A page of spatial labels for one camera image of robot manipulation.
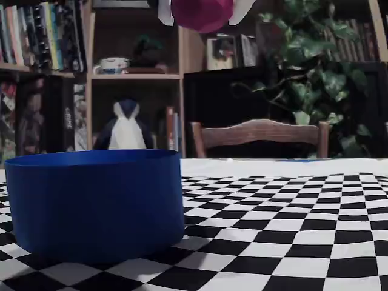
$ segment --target wooden shelf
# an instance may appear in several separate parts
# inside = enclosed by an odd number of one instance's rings
[[[27,67],[26,65],[15,65],[15,64],[8,64],[6,62],[0,63],[0,70],[8,70],[8,71],[13,71],[13,72],[22,72],[22,73],[36,73],[36,74],[48,74],[48,75],[53,75],[53,76],[61,76],[65,78],[74,78],[73,73],[64,73],[64,72],[59,72],[59,71],[42,71],[42,70],[37,70],[33,69],[30,67]]]
[[[179,80],[179,74],[112,74],[92,75],[93,80]]]

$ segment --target table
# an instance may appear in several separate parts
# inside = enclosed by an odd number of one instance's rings
[[[183,160],[184,239],[93,265],[18,247],[2,183],[0,290],[388,290],[386,168],[367,159]]]

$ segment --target picture frame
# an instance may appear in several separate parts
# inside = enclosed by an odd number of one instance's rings
[[[150,8],[147,0],[94,0],[94,8]]]

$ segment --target pink ball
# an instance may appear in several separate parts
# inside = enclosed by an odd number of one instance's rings
[[[233,0],[172,0],[171,10],[178,25],[208,33],[227,24]]]

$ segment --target bookshelf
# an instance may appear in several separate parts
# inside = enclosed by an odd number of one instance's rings
[[[334,0],[337,10],[345,19],[365,19],[373,23],[380,61],[388,62],[388,44],[384,31],[383,13],[379,0]],[[29,0],[0,0],[4,5],[31,4]],[[247,35],[255,34],[255,16],[258,12],[275,12],[281,0],[256,0],[255,5],[243,21],[234,27],[225,26],[219,32]],[[93,135],[97,134],[109,120],[114,96],[135,96],[141,105],[145,119],[153,123],[152,114],[167,105],[174,106],[179,113],[182,129],[181,142],[185,144],[184,132],[184,87],[185,73],[205,69],[206,37],[192,30],[167,27],[160,23],[157,15],[149,8],[93,8],[92,0],[83,7],[85,47],[88,72],[82,75],[87,100],[88,148],[92,149]],[[133,44],[141,34],[159,40],[164,53],[162,60],[167,65],[166,73],[132,72],[120,75],[93,74],[93,65],[100,59],[111,56],[130,57]],[[45,73],[65,78],[78,78],[73,73],[56,71],[42,72],[27,66],[0,64],[0,71],[20,74]]]
[[[54,76],[61,76],[64,78],[74,78],[74,73],[67,73],[67,72],[59,72],[59,71],[42,71],[42,70],[36,70],[31,67],[27,67],[26,65],[15,65],[15,64],[8,64],[4,62],[0,62],[0,70],[3,71],[11,71],[16,73],[36,73],[36,74],[48,74],[48,75],[54,75]]]
[[[257,0],[250,13],[237,26],[226,26],[220,30],[222,33],[255,33],[255,15],[257,12],[275,12],[279,7],[280,0],[263,1]],[[384,33],[384,24],[378,0],[335,0],[338,11],[344,18],[361,18],[372,21],[378,53],[380,60],[388,62],[387,39]],[[174,105],[179,112],[182,128],[182,143],[185,143],[184,132],[184,88],[183,77],[185,73],[199,72],[204,70],[204,59],[206,53],[206,35],[201,35],[192,30],[182,27],[163,26],[156,14],[149,9],[127,8],[127,9],[92,9],[92,3],[88,3],[90,12],[89,22],[89,43],[88,60],[89,64],[95,63],[99,58],[110,55],[123,55],[124,47],[130,46],[135,35],[139,33],[150,33],[151,36],[161,39],[169,50],[167,64],[169,71],[166,74],[143,74],[133,73],[128,75],[93,75],[88,72],[87,76],[87,100],[88,100],[88,144],[92,148],[92,136],[94,127],[99,127],[99,114],[103,110],[99,107],[110,106],[102,96],[102,88],[111,88],[112,92],[127,90],[127,87],[136,87],[136,93],[143,91],[140,98],[148,99],[149,102]],[[125,39],[122,39],[122,27],[125,29]],[[160,88],[168,88],[166,96],[157,94]]]

